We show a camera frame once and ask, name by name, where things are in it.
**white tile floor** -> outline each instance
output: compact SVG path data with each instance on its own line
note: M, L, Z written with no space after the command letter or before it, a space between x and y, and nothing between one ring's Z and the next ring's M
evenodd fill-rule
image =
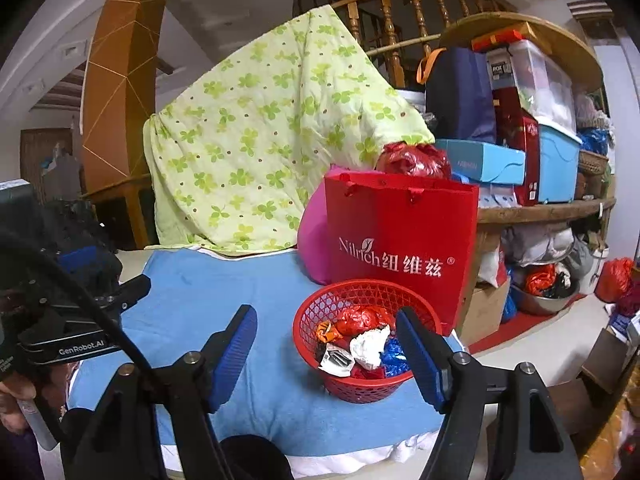
M121 279L125 281L142 272L149 256L150 251L120 253L118 257L124 265ZM482 352L476 358L483 365L498 368L515 368L522 361L531 361L546 384L556 384L574 378L595 343L600 329L607 323L607 314L602 306L603 303L594 296L583 298L562 315L534 327L516 340ZM494 418L495 407L487 407L484 412L483 426L486 427ZM422 473L427 458L427 452L418 451L414 457L403 464L382 462L366 466L351 475L324 475L314 477L314 480L417 479ZM62 480L58 460L59 458L55 455L43 456L47 480ZM470 480L484 479L486 464L486 439L483 428Z

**leaf logo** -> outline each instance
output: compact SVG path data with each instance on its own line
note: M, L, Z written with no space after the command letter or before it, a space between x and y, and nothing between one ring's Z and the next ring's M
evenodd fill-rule
M362 252L368 253L373 248L373 238L365 238L362 241Z

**red mat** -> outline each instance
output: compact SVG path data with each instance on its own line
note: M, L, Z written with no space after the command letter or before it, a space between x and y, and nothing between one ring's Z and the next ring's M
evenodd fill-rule
M564 309L567 309L571 306L574 301L581 300L584 298L584 294L576 294L571 301L566 304ZM510 341L511 339L516 338L517 336L525 333L527 330L535 327L537 324L546 321L547 319L551 319L558 314L551 314L549 316L532 316L531 314L527 314L526 312L518 311L516 316L507 321L506 323L502 323L497 332L488 335L484 339L469 345L469 352L471 354L477 354L478 352L482 352L484 350L488 350L489 348L493 348L494 346L498 346L499 344L504 343L505 341Z

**metal basin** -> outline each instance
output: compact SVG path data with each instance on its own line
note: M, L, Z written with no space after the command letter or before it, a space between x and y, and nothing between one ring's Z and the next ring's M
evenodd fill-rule
M549 316L550 314L557 314L567 303L575 296L578 289L578 281L574 281L571 284L569 296L562 298L561 300L552 300L551 298L542 298L540 296L534 296L524 290L518 288L517 285L511 285L513 291L513 301L516 302L518 310L526 312L527 314L533 314L534 316Z

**green floral blanket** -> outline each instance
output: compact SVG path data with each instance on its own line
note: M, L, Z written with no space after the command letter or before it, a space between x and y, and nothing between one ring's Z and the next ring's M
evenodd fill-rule
M143 135L161 245L229 255L294 245L331 163L370 169L388 142L434 141L330 6L217 64Z

